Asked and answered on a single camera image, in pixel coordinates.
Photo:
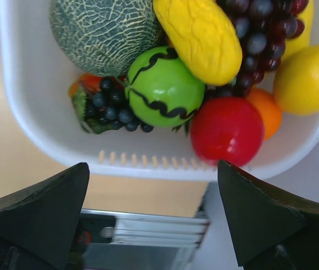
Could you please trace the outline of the dark blue grape bunch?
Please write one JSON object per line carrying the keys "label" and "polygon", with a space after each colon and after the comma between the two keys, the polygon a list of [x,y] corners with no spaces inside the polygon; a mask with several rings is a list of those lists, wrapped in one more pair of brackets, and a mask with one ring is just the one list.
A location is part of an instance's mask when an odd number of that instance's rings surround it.
{"label": "dark blue grape bunch", "polygon": [[124,90],[111,77],[104,77],[98,89],[86,98],[83,121],[95,134],[125,128],[129,132],[140,129],[144,133],[154,130],[137,116],[129,106]]}

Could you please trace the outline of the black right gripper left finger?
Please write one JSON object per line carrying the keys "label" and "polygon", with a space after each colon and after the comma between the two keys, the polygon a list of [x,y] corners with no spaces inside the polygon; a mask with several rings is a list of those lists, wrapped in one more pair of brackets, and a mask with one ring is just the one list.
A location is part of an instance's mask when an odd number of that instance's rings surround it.
{"label": "black right gripper left finger", "polygon": [[0,198],[0,269],[65,269],[89,183],[78,163]]}

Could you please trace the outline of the yellow wrinkled fruit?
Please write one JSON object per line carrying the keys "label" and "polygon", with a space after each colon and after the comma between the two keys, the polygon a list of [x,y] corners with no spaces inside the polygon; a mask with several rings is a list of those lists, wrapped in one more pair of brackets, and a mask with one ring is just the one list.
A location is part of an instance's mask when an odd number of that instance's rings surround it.
{"label": "yellow wrinkled fruit", "polygon": [[206,84],[222,86],[239,73],[236,30],[215,1],[161,0],[154,12],[180,59]]}

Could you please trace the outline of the dark purple grape bunch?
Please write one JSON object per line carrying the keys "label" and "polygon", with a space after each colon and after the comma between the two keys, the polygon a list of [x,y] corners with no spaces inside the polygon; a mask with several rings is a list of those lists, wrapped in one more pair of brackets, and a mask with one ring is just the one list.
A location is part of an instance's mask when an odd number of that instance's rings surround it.
{"label": "dark purple grape bunch", "polygon": [[265,73],[278,69],[290,40],[302,37],[307,26],[300,14],[310,1],[218,1],[235,27],[242,48],[239,73],[228,84],[206,87],[205,100],[245,97]]}

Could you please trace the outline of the red apple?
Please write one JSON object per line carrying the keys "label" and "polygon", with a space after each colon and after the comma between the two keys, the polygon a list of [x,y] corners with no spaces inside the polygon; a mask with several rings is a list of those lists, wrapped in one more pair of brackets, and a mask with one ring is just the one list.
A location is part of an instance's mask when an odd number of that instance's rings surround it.
{"label": "red apple", "polygon": [[258,153],[264,140],[264,124],[246,99],[214,98],[192,118],[190,139],[202,161],[216,166],[219,160],[225,160],[240,167]]}

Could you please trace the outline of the yellow lemon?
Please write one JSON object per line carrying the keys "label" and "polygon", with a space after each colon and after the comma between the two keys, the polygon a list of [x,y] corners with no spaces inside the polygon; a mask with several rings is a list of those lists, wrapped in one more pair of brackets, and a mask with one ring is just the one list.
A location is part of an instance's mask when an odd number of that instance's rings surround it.
{"label": "yellow lemon", "polygon": [[319,112],[319,45],[295,53],[280,66],[273,81],[273,97],[288,114]]}

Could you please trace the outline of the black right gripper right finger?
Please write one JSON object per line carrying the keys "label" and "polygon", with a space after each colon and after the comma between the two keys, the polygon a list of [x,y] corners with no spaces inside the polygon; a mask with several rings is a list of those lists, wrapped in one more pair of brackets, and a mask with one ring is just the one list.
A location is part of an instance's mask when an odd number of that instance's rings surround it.
{"label": "black right gripper right finger", "polygon": [[319,269],[319,203],[224,160],[218,185],[236,260],[244,269]]}

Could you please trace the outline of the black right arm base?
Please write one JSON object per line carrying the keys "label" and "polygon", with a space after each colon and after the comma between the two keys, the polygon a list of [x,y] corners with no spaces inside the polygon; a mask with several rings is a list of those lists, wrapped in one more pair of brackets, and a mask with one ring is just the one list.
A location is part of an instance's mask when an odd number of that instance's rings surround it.
{"label": "black right arm base", "polygon": [[112,243],[115,226],[113,215],[81,213],[65,269],[84,269],[84,253],[89,245]]}

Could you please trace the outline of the green netted melon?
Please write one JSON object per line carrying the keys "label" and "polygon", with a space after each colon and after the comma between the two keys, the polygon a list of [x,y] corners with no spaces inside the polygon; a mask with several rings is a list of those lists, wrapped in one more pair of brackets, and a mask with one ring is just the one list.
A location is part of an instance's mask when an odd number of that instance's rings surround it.
{"label": "green netted melon", "polygon": [[152,1],[51,1],[49,15],[63,53],[82,71],[100,77],[126,75],[162,34]]}

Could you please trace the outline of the orange fruit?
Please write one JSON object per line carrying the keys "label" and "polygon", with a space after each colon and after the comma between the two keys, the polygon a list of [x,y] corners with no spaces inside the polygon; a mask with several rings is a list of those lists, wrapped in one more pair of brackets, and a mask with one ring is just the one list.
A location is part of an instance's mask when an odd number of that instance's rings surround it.
{"label": "orange fruit", "polygon": [[281,109],[275,103],[273,95],[262,88],[252,88],[246,99],[260,113],[264,125],[264,140],[268,140],[281,126]]}

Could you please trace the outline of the yellow banana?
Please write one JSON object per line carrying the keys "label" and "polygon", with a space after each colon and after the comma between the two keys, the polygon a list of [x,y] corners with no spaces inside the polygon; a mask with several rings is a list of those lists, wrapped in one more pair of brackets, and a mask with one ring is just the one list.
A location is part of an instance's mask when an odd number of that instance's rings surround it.
{"label": "yellow banana", "polygon": [[305,24],[304,31],[299,37],[285,41],[286,50],[281,58],[282,62],[284,62],[288,57],[290,57],[294,53],[309,46],[312,31],[313,15],[314,1],[309,0],[307,7],[298,15],[298,18],[300,18]]}

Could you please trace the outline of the green striped watermelon ball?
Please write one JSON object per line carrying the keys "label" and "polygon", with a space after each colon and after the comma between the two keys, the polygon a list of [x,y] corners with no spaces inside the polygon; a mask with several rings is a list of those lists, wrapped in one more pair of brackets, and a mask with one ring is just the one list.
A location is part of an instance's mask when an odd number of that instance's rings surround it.
{"label": "green striped watermelon ball", "polygon": [[161,46],[139,55],[125,77],[125,96],[146,124],[175,127],[200,108],[205,83],[192,75],[174,48]]}

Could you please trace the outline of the aluminium front rail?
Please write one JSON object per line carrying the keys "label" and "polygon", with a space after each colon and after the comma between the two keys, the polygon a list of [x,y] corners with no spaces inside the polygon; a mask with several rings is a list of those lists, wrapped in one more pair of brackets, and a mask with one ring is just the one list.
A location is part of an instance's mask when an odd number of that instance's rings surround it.
{"label": "aluminium front rail", "polygon": [[209,225],[207,217],[166,217],[102,211],[81,208],[80,214],[113,215],[116,226],[112,243],[90,244],[87,250],[98,246],[139,246],[155,248],[196,248]]}

